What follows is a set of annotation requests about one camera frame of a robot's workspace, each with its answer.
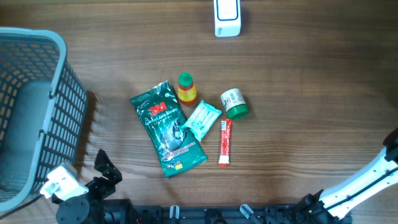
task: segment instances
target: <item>plastic basket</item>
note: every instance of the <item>plastic basket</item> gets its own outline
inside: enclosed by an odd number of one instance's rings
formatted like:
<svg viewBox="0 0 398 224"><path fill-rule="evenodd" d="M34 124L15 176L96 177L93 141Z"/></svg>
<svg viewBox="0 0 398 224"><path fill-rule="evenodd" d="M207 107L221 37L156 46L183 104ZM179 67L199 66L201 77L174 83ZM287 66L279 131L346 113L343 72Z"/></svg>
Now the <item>plastic basket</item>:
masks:
<svg viewBox="0 0 398 224"><path fill-rule="evenodd" d="M87 94L49 30L0 27L0 211L39 194L75 161Z"/></svg>

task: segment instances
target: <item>green lid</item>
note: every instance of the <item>green lid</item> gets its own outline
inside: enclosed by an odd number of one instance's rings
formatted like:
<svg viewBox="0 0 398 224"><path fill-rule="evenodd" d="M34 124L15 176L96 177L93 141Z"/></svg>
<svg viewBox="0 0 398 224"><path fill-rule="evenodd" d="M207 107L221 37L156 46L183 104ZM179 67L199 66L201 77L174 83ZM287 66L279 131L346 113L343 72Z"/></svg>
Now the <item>green lid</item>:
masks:
<svg viewBox="0 0 398 224"><path fill-rule="evenodd" d="M189 73L183 72L178 78L178 83L182 87L190 87L193 83L193 78Z"/></svg>
<svg viewBox="0 0 398 224"><path fill-rule="evenodd" d="M246 116L249 113L249 109L248 106L243 104L229 109L229 111L227 111L226 113L228 114L228 117L230 119L239 119Z"/></svg>

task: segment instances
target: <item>green package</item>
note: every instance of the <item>green package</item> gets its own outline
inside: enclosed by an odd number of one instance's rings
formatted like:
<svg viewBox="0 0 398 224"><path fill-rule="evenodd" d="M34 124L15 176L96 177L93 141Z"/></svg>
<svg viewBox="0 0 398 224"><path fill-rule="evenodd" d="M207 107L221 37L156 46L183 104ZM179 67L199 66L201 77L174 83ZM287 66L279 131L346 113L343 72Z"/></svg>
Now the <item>green package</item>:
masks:
<svg viewBox="0 0 398 224"><path fill-rule="evenodd" d="M130 100L155 146L165 177L207 160L192 132L181 127L187 119L168 81Z"/></svg>

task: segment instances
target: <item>red packet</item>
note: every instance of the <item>red packet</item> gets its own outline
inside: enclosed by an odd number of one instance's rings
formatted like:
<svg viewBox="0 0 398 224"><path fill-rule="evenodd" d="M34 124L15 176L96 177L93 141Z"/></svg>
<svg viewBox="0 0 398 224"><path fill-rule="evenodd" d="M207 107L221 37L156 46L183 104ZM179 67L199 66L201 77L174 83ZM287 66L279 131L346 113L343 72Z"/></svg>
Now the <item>red packet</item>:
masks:
<svg viewBox="0 0 398 224"><path fill-rule="evenodd" d="M229 166L229 149L231 147L232 120L221 120L221 152L218 161L219 167Z"/></svg>

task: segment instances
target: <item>white box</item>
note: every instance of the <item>white box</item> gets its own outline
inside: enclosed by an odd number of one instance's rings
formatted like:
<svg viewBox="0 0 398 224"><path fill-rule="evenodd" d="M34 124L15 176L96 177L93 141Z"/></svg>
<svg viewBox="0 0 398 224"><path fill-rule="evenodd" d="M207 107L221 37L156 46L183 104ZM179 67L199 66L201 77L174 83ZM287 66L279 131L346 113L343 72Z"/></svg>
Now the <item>white box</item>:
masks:
<svg viewBox="0 0 398 224"><path fill-rule="evenodd" d="M216 37L234 37L241 31L240 0L214 0Z"/></svg>

